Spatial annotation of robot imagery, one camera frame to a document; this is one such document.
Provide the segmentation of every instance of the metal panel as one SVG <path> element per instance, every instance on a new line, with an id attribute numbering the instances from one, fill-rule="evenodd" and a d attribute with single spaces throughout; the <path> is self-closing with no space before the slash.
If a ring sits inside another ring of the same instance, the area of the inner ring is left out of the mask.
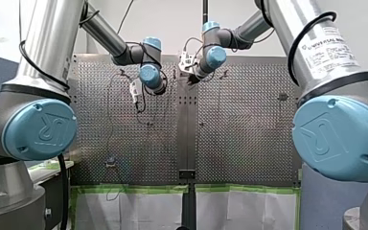
<path id="1" fill-rule="evenodd" d="M 296 97 L 284 58 L 230 57 L 198 92 L 197 183 L 295 185 Z"/>
<path id="2" fill-rule="evenodd" d="M 160 97 L 147 95 L 143 114 L 136 113 L 129 80 L 121 75 L 123 70 L 136 78 L 138 66 L 115 66 L 109 56 L 75 59 L 78 70 L 73 68 L 70 84 L 78 83 L 72 85 L 78 89 L 72 98 L 79 134 L 78 150 L 72 151 L 72 159 L 77 160 L 73 184 L 178 183 L 176 57 L 163 57 L 163 71 L 169 77 L 167 92 Z M 104 162 L 112 156 L 116 167 L 106 168 Z"/>

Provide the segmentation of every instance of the blue joint cap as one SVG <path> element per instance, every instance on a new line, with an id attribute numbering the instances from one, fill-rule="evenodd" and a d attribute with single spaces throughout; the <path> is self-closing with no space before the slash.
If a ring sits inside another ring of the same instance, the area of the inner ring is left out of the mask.
<path id="1" fill-rule="evenodd" d="M 150 89 L 157 89 L 162 83 L 159 69 L 152 64 L 145 64 L 140 68 L 139 78 Z"/>
<path id="2" fill-rule="evenodd" d="M 161 51 L 161 41 L 157 37 L 148 36 L 143 40 L 143 43 L 149 46 L 152 46 L 156 48 L 157 50 Z"/>
<path id="3" fill-rule="evenodd" d="M 218 69 L 226 61 L 226 52 L 220 46 L 212 47 L 206 57 L 206 61 L 209 67 Z"/>
<path id="4" fill-rule="evenodd" d="M 209 30 L 212 30 L 214 28 L 220 28 L 220 25 L 218 22 L 215 21 L 209 21 L 206 22 L 203 26 L 202 26 L 202 32 L 205 33 Z"/>
<path id="5" fill-rule="evenodd" d="M 368 182 L 368 105 L 320 96 L 301 106 L 292 138 L 315 171 L 340 181 Z"/>
<path id="6" fill-rule="evenodd" d="M 71 107 L 59 100 L 43 99 L 25 105 L 8 120 L 2 145 L 18 160 L 48 160 L 62 154 L 77 133 Z"/>

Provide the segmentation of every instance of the silver robot arm segment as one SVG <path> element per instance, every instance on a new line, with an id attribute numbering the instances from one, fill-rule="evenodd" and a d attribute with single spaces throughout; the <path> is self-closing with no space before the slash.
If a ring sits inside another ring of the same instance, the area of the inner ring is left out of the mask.
<path id="1" fill-rule="evenodd" d="M 315 0 L 256 3 L 262 11 L 235 31 L 216 22 L 204 25 L 203 57 L 188 71 L 190 82 L 202 81 L 226 61 L 223 48 L 249 49 L 272 26 L 302 90 L 292 130 L 297 151 L 331 179 L 368 182 L 368 71 L 335 26 L 336 13 L 321 11 Z"/>
<path id="2" fill-rule="evenodd" d="M 164 94 L 167 83 L 161 76 L 161 42 L 146 37 L 143 43 L 128 45 L 90 4 L 83 9 L 81 26 L 112 55 L 117 65 L 141 64 L 139 78 L 156 95 Z"/>
<path id="3" fill-rule="evenodd" d="M 165 91 L 160 76 L 161 42 L 147 37 L 128 46 L 84 0 L 39 0 L 16 77 L 0 92 L 0 159 L 46 160 L 63 153 L 77 132 L 68 105 L 66 78 L 79 25 L 112 55 L 115 64 L 141 64 L 140 79 L 154 94 Z"/>

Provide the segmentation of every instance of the green strip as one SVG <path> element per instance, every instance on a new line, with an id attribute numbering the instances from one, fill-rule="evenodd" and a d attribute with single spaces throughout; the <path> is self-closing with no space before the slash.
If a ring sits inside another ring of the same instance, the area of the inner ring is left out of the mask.
<path id="1" fill-rule="evenodd" d="M 195 190 L 198 193 L 225 193 L 230 191 L 230 186 L 226 184 L 211 184 L 211 185 L 195 185 Z"/>
<path id="2" fill-rule="evenodd" d="M 297 193 L 293 188 L 277 188 L 236 184 L 195 185 L 195 190 L 199 193 L 222 193 L 230 191 L 277 195 L 295 195 Z"/>
<path id="3" fill-rule="evenodd" d="M 79 194 L 185 194 L 188 193 L 188 186 L 128 186 L 128 185 L 98 185 L 98 186 L 77 186 Z"/>
<path id="4" fill-rule="evenodd" d="M 301 189 L 296 188 L 296 204 L 295 204 L 295 230 L 300 230 L 300 202 L 301 202 Z"/>
<path id="5" fill-rule="evenodd" d="M 71 188 L 71 209 L 70 209 L 70 219 L 71 219 L 71 230 L 76 229 L 77 220 L 77 198 L 79 197 L 79 192 L 75 188 Z"/>

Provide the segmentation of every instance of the label sticker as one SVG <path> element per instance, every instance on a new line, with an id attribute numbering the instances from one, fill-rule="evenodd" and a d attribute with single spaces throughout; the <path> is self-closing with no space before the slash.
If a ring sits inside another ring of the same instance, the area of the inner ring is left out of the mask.
<path id="1" fill-rule="evenodd" d="M 359 66 L 357 59 L 346 44 L 338 29 L 324 28 L 324 37 L 316 38 L 299 47 L 314 77 L 325 77 L 341 66 Z"/>

